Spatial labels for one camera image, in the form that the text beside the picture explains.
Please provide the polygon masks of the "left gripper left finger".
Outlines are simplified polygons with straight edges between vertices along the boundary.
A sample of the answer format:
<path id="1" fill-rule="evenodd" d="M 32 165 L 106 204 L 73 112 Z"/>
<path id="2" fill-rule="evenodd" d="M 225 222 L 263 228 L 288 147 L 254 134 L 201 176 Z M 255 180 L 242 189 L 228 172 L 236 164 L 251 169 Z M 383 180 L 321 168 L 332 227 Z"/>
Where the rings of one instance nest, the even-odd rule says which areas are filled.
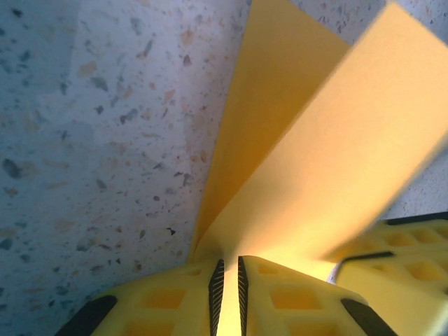
<path id="1" fill-rule="evenodd" d="M 116 286 L 55 336 L 217 336 L 224 262 L 210 259 Z"/>

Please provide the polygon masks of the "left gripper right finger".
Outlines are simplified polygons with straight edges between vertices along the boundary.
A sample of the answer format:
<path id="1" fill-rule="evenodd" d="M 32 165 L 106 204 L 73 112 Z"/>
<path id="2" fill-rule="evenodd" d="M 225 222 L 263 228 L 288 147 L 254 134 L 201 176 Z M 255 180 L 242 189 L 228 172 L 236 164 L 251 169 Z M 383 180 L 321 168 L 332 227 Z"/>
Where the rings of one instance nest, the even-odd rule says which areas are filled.
<path id="1" fill-rule="evenodd" d="M 359 294 L 255 256 L 238 258 L 241 336 L 396 336 Z"/>

